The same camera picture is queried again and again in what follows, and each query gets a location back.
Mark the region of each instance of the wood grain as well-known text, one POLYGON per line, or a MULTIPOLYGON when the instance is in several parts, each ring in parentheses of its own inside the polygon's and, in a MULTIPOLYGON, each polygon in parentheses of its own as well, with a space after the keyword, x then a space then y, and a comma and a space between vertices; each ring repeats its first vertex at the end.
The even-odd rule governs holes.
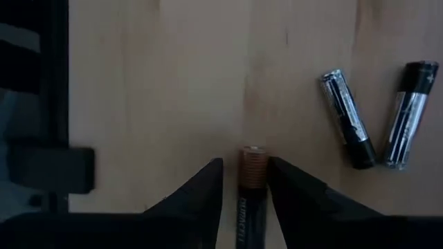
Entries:
MULTIPOLYGON (((98 153, 75 212, 141 212, 212 157, 219 248, 235 236, 236 155, 264 145, 387 214, 443 214, 443 77, 405 172, 349 168, 317 79, 342 68, 377 148, 409 61, 443 62, 439 0, 71 0, 70 140, 98 153)), ((285 248, 269 203, 266 244, 285 248)))

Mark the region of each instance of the battery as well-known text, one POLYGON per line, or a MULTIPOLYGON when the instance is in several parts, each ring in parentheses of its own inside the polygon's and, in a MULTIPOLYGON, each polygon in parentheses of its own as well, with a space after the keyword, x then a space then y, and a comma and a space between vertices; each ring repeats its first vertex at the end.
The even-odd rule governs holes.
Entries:
POLYGON ((342 71, 336 69, 322 76, 321 86, 336 117, 353 168, 367 169, 374 166, 374 147, 359 117, 342 71))
POLYGON ((395 104, 395 116, 391 125, 384 164, 391 169, 404 169, 410 148, 422 119, 428 94, 431 92, 438 71, 437 62, 407 63, 401 78, 395 104))
POLYGON ((237 200, 237 249, 264 249, 266 234, 266 169, 262 147, 243 147, 240 155, 237 200))

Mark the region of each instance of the wooden surface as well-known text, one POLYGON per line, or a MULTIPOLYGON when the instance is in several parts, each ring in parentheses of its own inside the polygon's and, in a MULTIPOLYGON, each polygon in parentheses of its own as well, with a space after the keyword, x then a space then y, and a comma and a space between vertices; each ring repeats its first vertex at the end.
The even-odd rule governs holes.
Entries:
MULTIPOLYGON (((276 156, 386 214, 443 215, 443 76, 409 168, 349 168, 316 79, 342 68, 378 152, 406 62, 443 63, 440 0, 71 0, 70 140, 98 154, 74 212, 142 212, 225 161, 219 248, 233 248, 237 149, 276 156)), ((269 205, 266 244, 284 248, 269 205)))

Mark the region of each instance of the black plastic part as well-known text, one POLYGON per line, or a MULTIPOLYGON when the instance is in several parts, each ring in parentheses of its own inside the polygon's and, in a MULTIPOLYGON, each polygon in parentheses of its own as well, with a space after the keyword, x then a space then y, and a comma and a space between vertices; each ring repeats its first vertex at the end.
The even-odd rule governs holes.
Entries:
POLYGON ((442 217, 383 216, 280 158, 267 172, 288 249, 443 246, 442 217))
MULTIPOLYGON (((40 138, 54 146, 69 146, 69 2, 68 0, 36 0, 40 7, 42 27, 40 52, 42 79, 40 138)), ((44 198, 48 212, 69 210, 68 194, 50 192, 44 198)))
POLYGON ((0 40, 0 87, 39 93, 40 56, 31 50, 0 40))
POLYGON ((31 207, 40 208, 40 207, 42 207, 42 201, 43 201, 43 196, 41 194, 33 194, 29 198, 28 204, 31 207))
POLYGON ((407 63, 401 79, 399 92, 429 94, 437 76, 437 62, 407 63))
POLYGON ((0 23, 39 32, 42 29, 39 15, 41 2, 42 0, 0 0, 0 23))
POLYGON ((239 187, 237 200, 237 249, 263 249, 266 232, 267 189, 239 187))
POLYGON ((363 142, 346 144, 345 147, 353 168, 369 169, 376 165, 377 156, 369 138, 363 142))
POLYGON ((60 194, 93 189, 94 151, 10 144, 7 162, 13 183, 60 194))
POLYGON ((0 248, 202 248, 217 241, 223 160, 142 214, 25 214, 0 224, 0 248))

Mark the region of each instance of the silver battery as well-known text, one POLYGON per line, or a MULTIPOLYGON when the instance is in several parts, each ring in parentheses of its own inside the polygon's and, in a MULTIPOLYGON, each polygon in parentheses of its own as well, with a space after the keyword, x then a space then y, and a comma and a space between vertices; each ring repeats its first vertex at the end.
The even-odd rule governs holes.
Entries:
POLYGON ((424 93, 398 92, 396 116, 389 134, 385 164, 392 169, 404 169, 417 131, 426 100, 424 93))
POLYGON ((408 162, 438 67, 437 62, 431 61, 409 62, 405 65, 383 155, 384 164, 391 169, 404 169, 408 162))
POLYGON ((325 74, 321 86, 332 108, 353 168, 369 169, 375 165, 375 151, 357 107, 347 87, 345 77, 337 69, 325 74))

